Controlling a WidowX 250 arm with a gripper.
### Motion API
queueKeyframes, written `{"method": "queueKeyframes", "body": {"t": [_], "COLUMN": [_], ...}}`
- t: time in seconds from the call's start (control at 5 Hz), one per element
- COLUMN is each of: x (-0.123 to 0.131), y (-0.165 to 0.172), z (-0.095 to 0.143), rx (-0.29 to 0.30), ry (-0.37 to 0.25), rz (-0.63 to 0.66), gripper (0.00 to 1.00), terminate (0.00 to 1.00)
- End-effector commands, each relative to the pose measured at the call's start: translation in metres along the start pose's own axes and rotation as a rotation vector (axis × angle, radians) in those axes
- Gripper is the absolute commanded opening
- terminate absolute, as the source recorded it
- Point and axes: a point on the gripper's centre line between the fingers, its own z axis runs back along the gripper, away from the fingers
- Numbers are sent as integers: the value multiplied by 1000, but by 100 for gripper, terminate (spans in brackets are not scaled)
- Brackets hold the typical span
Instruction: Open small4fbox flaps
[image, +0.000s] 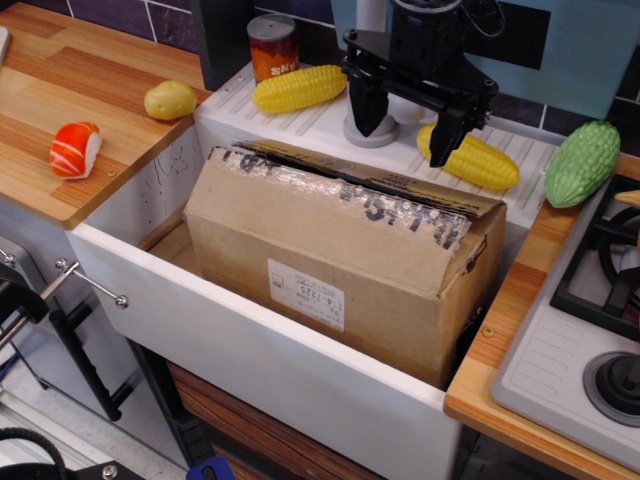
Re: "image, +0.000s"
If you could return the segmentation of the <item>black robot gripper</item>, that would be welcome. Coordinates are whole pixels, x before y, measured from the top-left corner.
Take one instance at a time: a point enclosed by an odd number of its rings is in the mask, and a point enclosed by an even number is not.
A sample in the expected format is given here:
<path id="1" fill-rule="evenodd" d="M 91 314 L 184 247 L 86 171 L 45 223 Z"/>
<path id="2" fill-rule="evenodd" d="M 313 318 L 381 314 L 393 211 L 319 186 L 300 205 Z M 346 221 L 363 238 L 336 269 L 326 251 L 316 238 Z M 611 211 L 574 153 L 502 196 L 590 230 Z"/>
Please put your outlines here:
<path id="1" fill-rule="evenodd" d="M 385 32 L 356 27 L 343 34 L 354 123 L 369 137 L 393 94 L 436 113 L 430 166 L 442 168 L 467 132 L 484 126 L 497 83 L 464 53 L 477 27 L 466 1 L 389 1 Z"/>

